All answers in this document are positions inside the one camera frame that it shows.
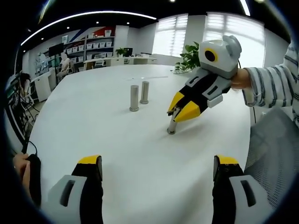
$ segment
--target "white table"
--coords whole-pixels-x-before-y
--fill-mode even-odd
[[[211,223],[214,155],[233,156],[244,169],[249,108],[242,92],[231,90],[222,103],[169,135],[166,112],[187,80],[171,69],[115,66],[62,80],[30,136],[42,161],[42,203],[82,157],[100,154],[105,224]],[[143,80],[149,81],[149,104],[130,112],[130,86],[141,88]]]
[[[84,61],[84,70],[87,70],[87,64],[106,61],[106,66],[124,65],[125,59],[129,60],[128,64],[155,64],[157,59],[153,57],[104,57]]]

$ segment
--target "window blind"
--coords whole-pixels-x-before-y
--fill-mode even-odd
[[[152,53],[180,57],[184,48],[187,23],[188,14],[159,20]]]
[[[262,23],[225,13],[208,13],[204,41],[222,39],[234,35],[241,44],[242,67],[263,67],[265,56],[265,31]]]

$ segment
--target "metal cylinder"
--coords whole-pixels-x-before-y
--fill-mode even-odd
[[[175,108],[175,111],[173,112],[173,115],[171,117],[171,121],[169,124],[169,127],[167,129],[168,134],[175,134],[176,133],[176,127],[177,127],[177,122],[174,121],[176,115],[179,113],[180,109]]]
[[[131,106],[130,111],[135,112],[139,110],[138,107],[138,92],[139,92],[139,86],[138,85],[132,85],[131,86]]]
[[[142,89],[141,89],[141,104],[148,104],[148,97],[149,97],[149,85],[150,83],[147,81],[142,82]]]

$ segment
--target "potted plant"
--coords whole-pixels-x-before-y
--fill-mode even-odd
[[[118,57],[123,57],[124,54],[126,54],[127,50],[124,48],[119,48],[116,50],[116,54]]]
[[[186,53],[180,54],[183,62],[177,62],[175,65],[175,73],[186,73],[200,67],[199,61],[199,44],[194,42],[194,45],[185,46]]]

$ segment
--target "shelf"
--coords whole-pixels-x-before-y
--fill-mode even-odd
[[[77,40],[77,41],[72,41],[72,42],[68,42],[68,43],[65,43],[64,45],[68,45],[68,44],[71,44],[71,43],[77,43],[77,42],[81,42],[81,41],[84,41],[85,39],[83,40]]]
[[[88,50],[99,50],[99,49],[108,49],[108,48],[113,48],[113,47],[91,48],[91,49],[86,49],[86,51],[88,51]]]
[[[71,54],[76,54],[76,53],[80,53],[80,52],[83,52],[83,51],[84,51],[84,50],[78,50],[78,51],[76,51],[76,52],[71,52],[71,53],[69,53],[69,54],[66,52],[66,54],[71,55]]]
[[[114,36],[98,36],[93,38],[87,38],[87,40],[107,39],[107,38],[114,38]]]

